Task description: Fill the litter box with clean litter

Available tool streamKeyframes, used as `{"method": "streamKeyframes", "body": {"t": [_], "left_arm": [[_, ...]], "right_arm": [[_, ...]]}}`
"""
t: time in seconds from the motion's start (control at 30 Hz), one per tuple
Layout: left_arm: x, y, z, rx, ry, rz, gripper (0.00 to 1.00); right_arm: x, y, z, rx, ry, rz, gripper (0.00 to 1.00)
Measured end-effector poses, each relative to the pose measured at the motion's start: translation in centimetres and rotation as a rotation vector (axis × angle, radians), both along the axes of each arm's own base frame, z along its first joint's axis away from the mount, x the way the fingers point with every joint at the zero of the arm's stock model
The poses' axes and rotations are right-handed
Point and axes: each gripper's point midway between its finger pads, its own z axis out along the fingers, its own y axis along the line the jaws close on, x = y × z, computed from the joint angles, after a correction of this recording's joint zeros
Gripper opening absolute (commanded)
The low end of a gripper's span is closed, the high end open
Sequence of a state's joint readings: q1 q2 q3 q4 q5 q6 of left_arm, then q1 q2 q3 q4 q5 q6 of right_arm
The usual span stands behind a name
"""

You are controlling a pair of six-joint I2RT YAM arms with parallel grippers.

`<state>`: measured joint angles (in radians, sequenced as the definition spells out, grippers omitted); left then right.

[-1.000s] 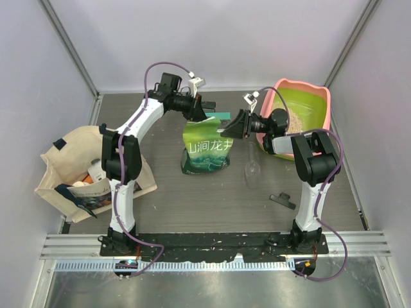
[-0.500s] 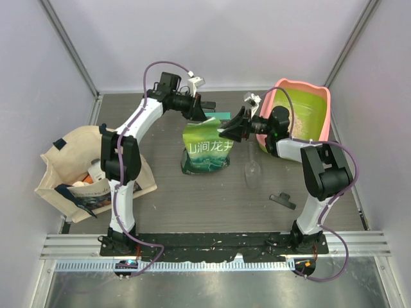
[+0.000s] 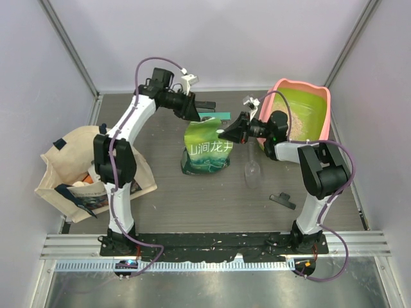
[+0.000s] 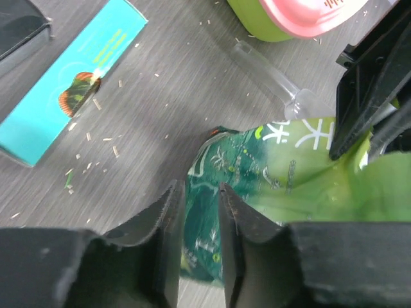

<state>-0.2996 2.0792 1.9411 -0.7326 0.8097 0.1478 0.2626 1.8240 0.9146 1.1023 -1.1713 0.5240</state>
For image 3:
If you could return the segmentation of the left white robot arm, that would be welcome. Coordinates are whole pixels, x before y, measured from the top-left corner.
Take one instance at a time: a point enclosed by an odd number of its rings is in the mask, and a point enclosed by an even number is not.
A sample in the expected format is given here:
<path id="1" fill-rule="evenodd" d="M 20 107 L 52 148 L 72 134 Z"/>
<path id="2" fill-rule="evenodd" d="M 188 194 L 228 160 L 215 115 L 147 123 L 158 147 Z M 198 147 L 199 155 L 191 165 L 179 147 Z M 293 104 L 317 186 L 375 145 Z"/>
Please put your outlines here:
<path id="1" fill-rule="evenodd" d="M 116 125 L 93 140 L 94 168 L 107 192 L 110 222 L 99 237 L 102 256 L 132 255 L 137 248 L 136 225 L 131 211 L 131 184 L 137 172 L 133 144 L 144 124 L 158 108 L 167 108 L 188 121 L 199 121 L 191 86 L 198 77 L 181 70 L 181 89 L 172 90 L 173 73 L 154 68 L 151 78 L 138 85 Z"/>

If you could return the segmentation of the black bag clip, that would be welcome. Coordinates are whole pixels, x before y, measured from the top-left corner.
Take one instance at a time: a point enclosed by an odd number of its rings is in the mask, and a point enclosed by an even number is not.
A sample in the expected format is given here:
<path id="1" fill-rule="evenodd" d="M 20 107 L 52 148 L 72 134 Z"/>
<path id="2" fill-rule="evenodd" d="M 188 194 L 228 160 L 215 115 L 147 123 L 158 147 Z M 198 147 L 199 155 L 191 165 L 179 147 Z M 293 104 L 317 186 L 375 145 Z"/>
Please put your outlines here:
<path id="1" fill-rule="evenodd" d="M 269 200 L 276 202 L 287 209 L 295 210 L 296 209 L 296 204 L 292 203 L 290 201 L 290 195 L 286 194 L 285 192 L 280 193 L 279 195 L 274 195 L 271 194 L 269 197 Z"/>

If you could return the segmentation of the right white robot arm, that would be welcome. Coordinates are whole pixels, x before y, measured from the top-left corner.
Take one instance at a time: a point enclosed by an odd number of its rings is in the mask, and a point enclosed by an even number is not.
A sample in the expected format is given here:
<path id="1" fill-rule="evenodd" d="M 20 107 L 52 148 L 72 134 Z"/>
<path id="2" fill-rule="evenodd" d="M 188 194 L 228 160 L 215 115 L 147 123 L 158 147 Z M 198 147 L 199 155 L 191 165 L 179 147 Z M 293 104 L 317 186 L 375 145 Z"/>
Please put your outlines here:
<path id="1" fill-rule="evenodd" d="M 218 137 L 236 144 L 245 144 L 251 137 L 263 139 L 268 158 L 300 166 L 307 196 L 290 231 L 290 248 L 305 253 L 320 241 L 326 214 L 334 199 L 351 183 L 353 172 L 342 158 L 339 143 L 289 141 L 287 133 L 288 116 L 282 111 L 272 112 L 265 123 L 242 112 Z"/>

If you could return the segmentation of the green cat litter bag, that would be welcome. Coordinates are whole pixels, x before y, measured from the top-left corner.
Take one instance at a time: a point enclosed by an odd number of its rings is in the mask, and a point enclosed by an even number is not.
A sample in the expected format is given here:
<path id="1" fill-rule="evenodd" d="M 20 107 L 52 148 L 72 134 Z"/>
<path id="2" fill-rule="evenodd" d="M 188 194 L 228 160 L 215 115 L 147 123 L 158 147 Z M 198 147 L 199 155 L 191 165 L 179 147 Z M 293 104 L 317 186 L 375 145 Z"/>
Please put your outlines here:
<path id="1" fill-rule="evenodd" d="M 190 122 L 184 133 L 184 150 L 180 160 L 183 174 L 213 174 L 230 166 L 233 142 L 219 138 L 223 132 L 221 126 L 221 120 L 215 117 Z"/>

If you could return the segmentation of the clear plastic scoop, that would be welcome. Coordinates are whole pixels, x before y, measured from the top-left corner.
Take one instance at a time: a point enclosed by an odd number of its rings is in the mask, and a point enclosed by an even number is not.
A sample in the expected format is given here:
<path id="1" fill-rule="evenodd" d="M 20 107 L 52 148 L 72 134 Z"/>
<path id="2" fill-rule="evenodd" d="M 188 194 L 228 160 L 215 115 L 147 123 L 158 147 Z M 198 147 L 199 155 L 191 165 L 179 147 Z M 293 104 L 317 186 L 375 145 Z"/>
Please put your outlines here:
<path id="1" fill-rule="evenodd" d="M 255 159 L 255 142 L 248 143 L 248 161 L 244 167 L 245 182 L 250 189 L 256 189 L 261 182 L 261 169 Z"/>

